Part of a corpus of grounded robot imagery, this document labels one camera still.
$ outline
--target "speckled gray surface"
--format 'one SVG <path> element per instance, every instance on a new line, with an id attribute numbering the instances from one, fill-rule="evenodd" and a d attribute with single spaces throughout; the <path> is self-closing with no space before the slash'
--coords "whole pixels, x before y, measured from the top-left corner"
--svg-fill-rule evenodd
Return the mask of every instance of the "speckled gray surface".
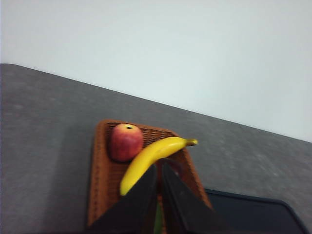
<path id="1" fill-rule="evenodd" d="M 281 199 L 312 230 L 312 143 L 21 66 L 1 65 L 4 234 L 82 231 L 92 138 L 104 118 L 196 137 L 206 188 Z"/>

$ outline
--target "wicker tray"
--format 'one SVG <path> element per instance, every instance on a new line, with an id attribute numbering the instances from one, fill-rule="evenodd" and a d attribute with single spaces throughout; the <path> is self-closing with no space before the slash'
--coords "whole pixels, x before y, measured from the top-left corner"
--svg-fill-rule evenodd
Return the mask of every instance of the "wicker tray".
<path id="1" fill-rule="evenodd" d="M 114 162 L 110 160 L 107 153 L 107 146 L 111 131 L 120 123 L 129 122 L 106 119 L 102 120 L 97 125 L 91 168 L 88 226 L 92 225 L 95 220 L 97 220 L 120 199 L 119 184 L 129 164 Z M 175 132 L 167 129 L 136 123 L 129 124 L 136 125 L 143 132 L 144 147 L 159 139 L 178 136 Z M 169 158 L 175 159 L 183 164 L 183 181 L 189 186 L 196 196 L 198 196 L 207 206 L 212 208 L 186 148 L 176 152 Z M 161 195 L 158 196 L 158 200 L 162 205 Z"/>

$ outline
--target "black tray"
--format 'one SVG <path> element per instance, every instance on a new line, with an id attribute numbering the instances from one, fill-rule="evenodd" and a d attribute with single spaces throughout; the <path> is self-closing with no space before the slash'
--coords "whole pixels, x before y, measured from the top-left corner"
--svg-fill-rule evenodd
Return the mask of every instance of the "black tray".
<path id="1" fill-rule="evenodd" d="M 217 213 L 234 229 L 283 234 L 309 234 L 285 202 L 206 189 Z"/>

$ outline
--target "yellow banana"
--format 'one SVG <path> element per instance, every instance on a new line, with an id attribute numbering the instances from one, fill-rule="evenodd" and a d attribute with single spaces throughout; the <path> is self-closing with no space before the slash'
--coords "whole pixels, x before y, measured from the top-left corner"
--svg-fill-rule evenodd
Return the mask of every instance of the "yellow banana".
<path id="1" fill-rule="evenodd" d="M 147 169 L 158 159 L 168 157 L 186 146 L 196 144 L 196 139 L 183 139 L 174 136 L 155 141 L 148 145 L 129 165 L 120 183 L 120 194 L 126 195 Z"/>

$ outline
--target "white wall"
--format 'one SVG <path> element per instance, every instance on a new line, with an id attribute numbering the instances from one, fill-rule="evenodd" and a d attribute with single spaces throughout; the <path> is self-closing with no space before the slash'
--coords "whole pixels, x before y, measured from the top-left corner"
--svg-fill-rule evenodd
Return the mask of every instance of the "white wall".
<path id="1" fill-rule="evenodd" d="M 311 0 L 2 0 L 1 62 L 312 142 Z"/>

